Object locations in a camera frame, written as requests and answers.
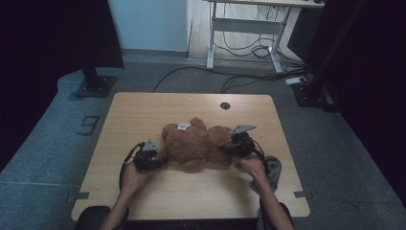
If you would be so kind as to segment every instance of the wooden table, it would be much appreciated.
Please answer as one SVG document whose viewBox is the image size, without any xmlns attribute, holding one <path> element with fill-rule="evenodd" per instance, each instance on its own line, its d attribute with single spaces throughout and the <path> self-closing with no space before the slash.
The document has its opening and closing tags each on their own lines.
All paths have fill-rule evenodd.
<svg viewBox="0 0 406 230">
<path fill-rule="evenodd" d="M 220 104 L 228 103 L 225 110 Z M 256 125 L 250 136 L 266 154 L 282 161 L 278 199 L 293 217 L 309 214 L 306 199 L 294 192 L 302 185 L 271 97 L 265 95 L 118 93 L 111 104 L 72 218 L 89 206 L 112 207 L 119 194 L 119 172 L 128 152 L 151 138 L 163 146 L 162 128 L 199 117 L 207 127 Z M 130 203 L 129 219 L 248 219 L 256 218 L 259 196 L 252 178 L 236 167 L 207 164 L 200 172 L 185 172 L 169 162 L 156 172 Z"/>
<path fill-rule="evenodd" d="M 213 2 L 212 24 L 210 31 L 210 42 L 207 53 L 207 68 L 214 68 L 214 32 L 235 32 L 235 33 L 248 33 L 259 35 L 275 35 L 276 39 L 272 47 L 269 47 L 269 56 L 272 58 L 277 74 L 283 73 L 281 64 L 276 54 L 281 43 L 284 28 L 286 27 L 287 18 L 289 17 L 292 7 L 296 8 L 322 8 L 325 4 L 314 3 L 313 0 L 205 0 Z M 233 3 L 233 4 L 247 4 L 247 5 L 263 5 L 263 6 L 276 6 L 286 7 L 282 21 L 260 21 L 260 20 L 242 20 L 235 18 L 220 18 L 216 17 L 217 3 Z"/>
</svg>

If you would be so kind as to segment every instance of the brown teddy bear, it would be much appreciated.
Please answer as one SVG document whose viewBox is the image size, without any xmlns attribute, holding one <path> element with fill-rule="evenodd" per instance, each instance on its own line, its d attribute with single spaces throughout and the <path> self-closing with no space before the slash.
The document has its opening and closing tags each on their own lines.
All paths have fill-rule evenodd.
<svg viewBox="0 0 406 230">
<path fill-rule="evenodd" d="M 197 169 L 206 162 L 225 166 L 233 163 L 232 158 L 219 149 L 232 145 L 230 128 L 213 126 L 207 129 L 199 118 L 191 119 L 190 125 L 185 129 L 178 129 L 177 124 L 166 125 L 162 130 L 165 146 L 159 155 L 178 161 L 187 170 Z"/>
</svg>

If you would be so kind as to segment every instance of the gray carpet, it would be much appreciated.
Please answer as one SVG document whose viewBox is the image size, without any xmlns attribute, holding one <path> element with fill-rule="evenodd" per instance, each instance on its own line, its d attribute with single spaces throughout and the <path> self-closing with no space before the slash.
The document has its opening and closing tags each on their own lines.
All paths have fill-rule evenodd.
<svg viewBox="0 0 406 230">
<path fill-rule="evenodd" d="M 83 78 L 81 72 L 59 80 L 54 101 L 0 175 L 1 229 L 74 229 L 70 218 L 74 202 L 69 197 L 79 191 L 114 94 L 150 92 L 169 71 L 201 63 L 162 57 L 127 56 L 124 60 L 125 70 L 99 70 L 118 76 L 107 99 L 72 100 L 70 95 Z M 223 63 L 215 70 L 256 75 L 273 71 L 240 66 Z M 219 93 L 227 78 L 183 70 L 165 79 L 156 92 Z M 298 107 L 284 80 L 254 83 L 227 93 L 267 94 L 274 99 L 308 195 L 311 214 L 294 218 L 297 229 L 405 229 L 405 208 L 340 114 Z M 81 125 L 85 116 L 100 116 L 92 135 L 79 134 L 90 131 Z"/>
</svg>

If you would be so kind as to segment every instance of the human arm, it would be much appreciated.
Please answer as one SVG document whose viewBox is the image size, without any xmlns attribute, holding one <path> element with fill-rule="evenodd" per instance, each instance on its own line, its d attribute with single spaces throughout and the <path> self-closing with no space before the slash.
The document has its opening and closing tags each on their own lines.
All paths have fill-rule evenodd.
<svg viewBox="0 0 406 230">
<path fill-rule="evenodd" d="M 246 157 L 235 158 L 235 161 L 237 161 L 241 167 L 254 178 L 262 206 L 265 209 L 266 215 L 275 227 L 279 230 L 294 229 L 289 216 L 281 207 L 281 204 L 272 191 L 268 177 L 265 174 L 265 169 L 259 157 L 256 154 L 251 153 Z"/>
<path fill-rule="evenodd" d="M 132 162 L 127 163 L 122 189 L 111 212 L 101 225 L 101 230 L 111 230 L 123 220 L 129 201 L 143 187 L 151 174 L 152 172 L 138 172 Z"/>
</svg>

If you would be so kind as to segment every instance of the human hand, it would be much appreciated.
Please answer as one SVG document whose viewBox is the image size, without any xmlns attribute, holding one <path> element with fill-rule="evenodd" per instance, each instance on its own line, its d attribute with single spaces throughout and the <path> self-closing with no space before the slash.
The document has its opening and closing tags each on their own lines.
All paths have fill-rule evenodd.
<svg viewBox="0 0 406 230">
<path fill-rule="evenodd" d="M 138 172 L 132 161 L 129 161 L 124 170 L 122 193 L 134 195 L 143 186 L 153 171 Z"/>
<path fill-rule="evenodd" d="M 262 180 L 267 181 L 267 176 L 265 174 L 265 168 L 263 167 L 260 158 L 255 153 L 245 157 L 233 157 L 234 162 L 239 163 L 241 167 L 250 174 L 256 182 L 261 182 Z"/>
</svg>

